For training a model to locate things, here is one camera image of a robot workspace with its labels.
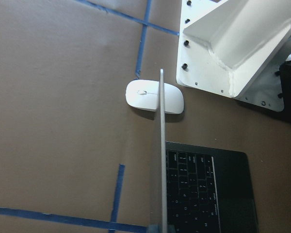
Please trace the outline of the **white computer mouse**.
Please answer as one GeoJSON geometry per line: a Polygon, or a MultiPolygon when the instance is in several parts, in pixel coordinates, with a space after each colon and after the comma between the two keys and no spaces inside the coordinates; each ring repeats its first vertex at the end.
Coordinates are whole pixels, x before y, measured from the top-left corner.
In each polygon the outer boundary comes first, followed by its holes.
{"type": "MultiPolygon", "coordinates": [[[[133,80],[126,87],[126,102],[129,106],[155,112],[158,107],[159,82],[152,80],[133,80]]],[[[183,94],[177,87],[164,84],[165,112],[181,114],[184,110],[183,94]]]]}

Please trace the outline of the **grey laptop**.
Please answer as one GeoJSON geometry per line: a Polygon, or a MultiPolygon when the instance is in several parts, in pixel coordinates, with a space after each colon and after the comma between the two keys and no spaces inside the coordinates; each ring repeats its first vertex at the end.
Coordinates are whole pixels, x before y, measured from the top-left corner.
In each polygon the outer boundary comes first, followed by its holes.
{"type": "Polygon", "coordinates": [[[163,72],[155,90],[147,232],[258,232],[246,154],[168,142],[163,72]]]}

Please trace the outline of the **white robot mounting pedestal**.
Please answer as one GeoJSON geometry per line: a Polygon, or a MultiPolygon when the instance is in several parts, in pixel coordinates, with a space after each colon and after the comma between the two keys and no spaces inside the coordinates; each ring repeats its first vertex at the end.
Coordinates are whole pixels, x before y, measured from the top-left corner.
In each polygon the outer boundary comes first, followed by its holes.
{"type": "Polygon", "coordinates": [[[176,81],[275,112],[291,54],[291,0],[184,0],[176,81]]]}

